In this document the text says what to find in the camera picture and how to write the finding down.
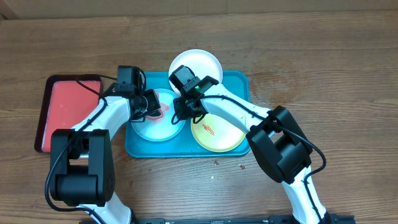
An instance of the blue tray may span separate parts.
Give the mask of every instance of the blue tray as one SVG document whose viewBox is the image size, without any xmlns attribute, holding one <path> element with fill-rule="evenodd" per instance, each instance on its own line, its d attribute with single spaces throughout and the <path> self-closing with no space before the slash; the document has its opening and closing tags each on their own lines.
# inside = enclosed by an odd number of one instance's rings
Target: blue tray
<svg viewBox="0 0 398 224">
<path fill-rule="evenodd" d="M 165 88 L 171 90 L 168 72 L 146 72 L 147 89 Z M 250 101 L 249 83 L 246 76 L 239 71 L 223 71 L 223 85 L 236 96 Z M 221 157 L 244 156 L 249 150 L 248 140 L 228 152 L 212 152 L 193 138 L 191 121 L 187 120 L 184 127 L 174 138 L 162 142 L 151 142 L 140 137 L 132 128 L 131 123 L 126 124 L 126 150 L 135 158 L 179 158 L 179 157 Z"/>
</svg>

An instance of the black base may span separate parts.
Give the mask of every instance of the black base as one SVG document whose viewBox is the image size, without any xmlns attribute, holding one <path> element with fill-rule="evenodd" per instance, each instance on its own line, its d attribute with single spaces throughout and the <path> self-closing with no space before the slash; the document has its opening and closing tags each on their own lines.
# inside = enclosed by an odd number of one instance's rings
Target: black base
<svg viewBox="0 0 398 224">
<path fill-rule="evenodd" d="M 327 224 L 355 224 L 353 215 L 327 214 Z M 298 224 L 292 215 L 275 215 L 268 218 L 214 218 L 194 220 L 164 220 L 163 218 L 140 218 L 135 224 Z"/>
</svg>

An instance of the wooden table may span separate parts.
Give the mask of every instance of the wooden table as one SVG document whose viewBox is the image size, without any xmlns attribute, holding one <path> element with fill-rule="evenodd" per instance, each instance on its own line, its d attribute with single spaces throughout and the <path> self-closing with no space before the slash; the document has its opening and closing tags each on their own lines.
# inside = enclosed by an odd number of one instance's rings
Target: wooden table
<svg viewBox="0 0 398 224">
<path fill-rule="evenodd" d="M 116 76 L 118 65 L 165 71 L 188 49 L 243 71 L 253 103 L 291 111 L 328 159 L 313 179 L 329 212 L 398 222 L 397 11 L 1 21 L 0 222 L 88 218 L 55 212 L 44 200 L 49 155 L 33 143 L 49 76 Z M 124 135 L 125 127 L 113 139 L 116 193 L 138 217 L 292 212 L 251 152 L 217 166 L 212 158 L 134 159 Z M 319 156 L 311 157 L 318 167 Z"/>
</svg>

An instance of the wood grain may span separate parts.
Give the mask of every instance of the wood grain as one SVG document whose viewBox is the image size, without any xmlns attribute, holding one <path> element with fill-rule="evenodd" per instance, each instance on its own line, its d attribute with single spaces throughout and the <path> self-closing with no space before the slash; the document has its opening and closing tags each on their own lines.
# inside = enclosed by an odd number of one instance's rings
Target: wood grain
<svg viewBox="0 0 398 224">
<path fill-rule="evenodd" d="M 398 223 L 397 24 L 397 11 L 2 21 L 0 223 L 87 218 L 52 211 L 44 200 L 49 156 L 33 143 L 50 75 L 116 76 L 118 65 L 164 71 L 188 49 L 243 71 L 253 103 L 292 112 L 328 159 L 313 179 L 329 212 Z M 124 150 L 125 131 L 113 139 L 116 193 L 138 217 L 292 212 L 251 152 L 217 166 L 212 158 L 134 159 Z M 312 159 L 320 165 L 315 153 Z"/>
<path fill-rule="evenodd" d="M 5 0 L 0 0 L 0 14 L 0 17 L 5 17 L 7 19 L 18 19 L 15 12 L 9 7 L 9 4 Z"/>
<path fill-rule="evenodd" d="M 13 19 L 398 9 L 396 0 L 0 0 L 0 12 L 1 1 Z"/>
</svg>

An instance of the yellow plate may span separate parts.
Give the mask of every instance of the yellow plate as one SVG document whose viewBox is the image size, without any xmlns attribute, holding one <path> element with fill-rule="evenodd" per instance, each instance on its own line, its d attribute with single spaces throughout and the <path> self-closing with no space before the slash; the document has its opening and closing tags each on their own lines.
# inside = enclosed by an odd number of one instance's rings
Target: yellow plate
<svg viewBox="0 0 398 224">
<path fill-rule="evenodd" d="M 240 145 L 244 133 L 219 116 L 206 114 L 198 123 L 191 121 L 195 140 L 205 149 L 213 152 L 227 152 Z"/>
</svg>

